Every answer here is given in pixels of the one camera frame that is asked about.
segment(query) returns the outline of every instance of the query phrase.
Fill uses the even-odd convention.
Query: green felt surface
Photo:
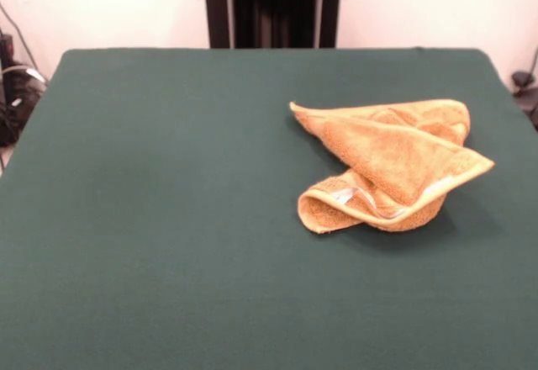
[[[454,98],[495,160],[424,228],[310,234],[287,103]],[[0,179],[1,369],[536,370],[538,136],[475,50],[84,50]]]

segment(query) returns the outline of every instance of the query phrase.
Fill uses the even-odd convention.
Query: black cable
[[[527,77],[527,81],[523,88],[527,87],[530,84],[530,80],[532,78],[532,72],[536,69],[536,62],[538,61],[538,47],[535,50],[535,58],[532,61],[532,65],[530,66],[529,70],[529,76]]]
[[[0,10],[2,10],[3,15],[6,17],[6,19],[11,23],[11,25],[17,31],[18,37],[20,38],[21,42],[23,43],[23,46],[26,49],[26,53],[28,54],[30,60],[32,61],[32,65],[34,65],[34,69],[39,70],[37,68],[37,63],[35,63],[34,55],[32,55],[32,52],[30,51],[30,48],[26,44],[26,40],[24,40],[23,33],[20,31],[20,28],[18,27],[17,23],[15,23],[15,21],[13,21],[13,19],[9,16],[8,12],[3,7],[1,2],[0,2]]]

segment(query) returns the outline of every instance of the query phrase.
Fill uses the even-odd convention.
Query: white wall
[[[208,47],[205,0],[1,0],[47,75],[64,50]],[[509,83],[538,45],[538,0],[341,0],[339,47],[485,50]],[[0,23],[13,33],[5,19]],[[22,47],[19,55],[27,60]]]
[[[0,0],[40,70],[51,76],[71,48],[208,47],[205,0]],[[14,34],[4,17],[4,30]],[[18,56],[27,61],[19,42]]]
[[[538,46],[538,0],[341,0],[339,47],[476,47],[506,84]]]

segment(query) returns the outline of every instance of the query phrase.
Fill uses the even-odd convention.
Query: orange towel
[[[350,167],[299,197],[299,217],[316,233],[363,222],[387,231],[425,225],[449,191],[494,165],[462,146],[470,118],[457,101],[327,110],[290,103],[290,109]]]

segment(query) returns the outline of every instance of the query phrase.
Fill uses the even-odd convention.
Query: towel
[[[425,225],[448,192],[494,165],[463,146],[471,120],[455,100],[326,110],[290,103],[290,109],[349,166],[298,199],[300,219],[316,233],[360,223],[386,231]]]

